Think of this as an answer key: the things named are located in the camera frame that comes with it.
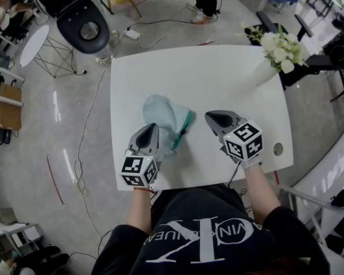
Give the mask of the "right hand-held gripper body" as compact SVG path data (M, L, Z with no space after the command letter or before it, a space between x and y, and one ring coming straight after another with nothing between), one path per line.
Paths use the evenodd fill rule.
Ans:
M261 164L263 130L254 121L225 110L208 111L205 120L222 144L221 151L235 163Z

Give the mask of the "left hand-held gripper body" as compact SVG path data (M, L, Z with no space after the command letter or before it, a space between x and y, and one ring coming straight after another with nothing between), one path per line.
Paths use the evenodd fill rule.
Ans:
M159 149L159 127L145 125L130 138L119 176L133 188L149 188L157 177L156 157Z

